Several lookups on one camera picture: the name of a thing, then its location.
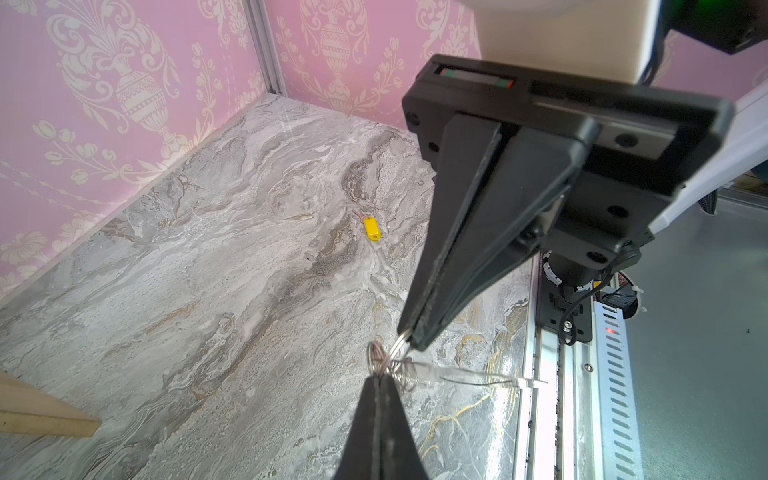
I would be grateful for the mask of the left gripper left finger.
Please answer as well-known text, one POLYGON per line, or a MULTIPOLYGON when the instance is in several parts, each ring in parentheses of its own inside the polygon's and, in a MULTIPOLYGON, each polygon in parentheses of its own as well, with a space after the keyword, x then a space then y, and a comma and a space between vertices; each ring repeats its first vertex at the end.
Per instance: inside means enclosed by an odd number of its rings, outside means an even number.
POLYGON ((353 417, 334 479, 378 479, 380 476, 380 378, 369 376, 353 417))

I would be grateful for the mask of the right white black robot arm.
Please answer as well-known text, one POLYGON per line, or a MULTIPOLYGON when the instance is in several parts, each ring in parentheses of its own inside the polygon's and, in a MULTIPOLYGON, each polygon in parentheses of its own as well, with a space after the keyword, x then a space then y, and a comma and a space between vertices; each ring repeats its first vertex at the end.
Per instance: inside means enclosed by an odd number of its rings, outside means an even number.
POLYGON ((655 88, 678 30, 726 51, 763 1, 473 1, 480 55, 435 54, 403 97, 436 174, 398 325, 423 351, 464 307, 545 254, 540 324, 587 342, 584 303, 636 264, 651 223, 722 148, 725 99, 655 88))

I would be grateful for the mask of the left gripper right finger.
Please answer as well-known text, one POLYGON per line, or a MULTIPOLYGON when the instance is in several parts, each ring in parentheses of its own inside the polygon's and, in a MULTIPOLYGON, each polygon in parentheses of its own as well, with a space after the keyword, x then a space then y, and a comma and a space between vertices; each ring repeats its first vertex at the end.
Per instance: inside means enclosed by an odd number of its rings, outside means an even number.
POLYGON ((397 384, 390 375, 380 378, 377 399, 377 449, 379 479, 428 479, 397 384))

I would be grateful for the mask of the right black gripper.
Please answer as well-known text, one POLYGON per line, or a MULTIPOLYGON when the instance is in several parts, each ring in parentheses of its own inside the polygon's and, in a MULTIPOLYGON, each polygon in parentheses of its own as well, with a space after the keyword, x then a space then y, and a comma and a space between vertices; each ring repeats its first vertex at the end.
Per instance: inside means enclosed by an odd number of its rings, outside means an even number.
POLYGON ((566 282, 632 258, 734 116, 712 97, 439 54, 402 106, 437 156, 427 237, 398 324, 419 351, 537 252, 566 282))

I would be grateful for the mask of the yellow key tag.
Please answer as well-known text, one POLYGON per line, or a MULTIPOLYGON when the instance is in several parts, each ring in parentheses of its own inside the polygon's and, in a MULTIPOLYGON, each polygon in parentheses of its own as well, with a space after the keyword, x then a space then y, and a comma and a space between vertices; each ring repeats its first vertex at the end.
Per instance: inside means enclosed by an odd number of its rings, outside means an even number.
POLYGON ((371 241, 379 241, 381 239, 381 231, 377 220, 372 216, 363 218, 363 225, 365 228, 366 236, 371 241))

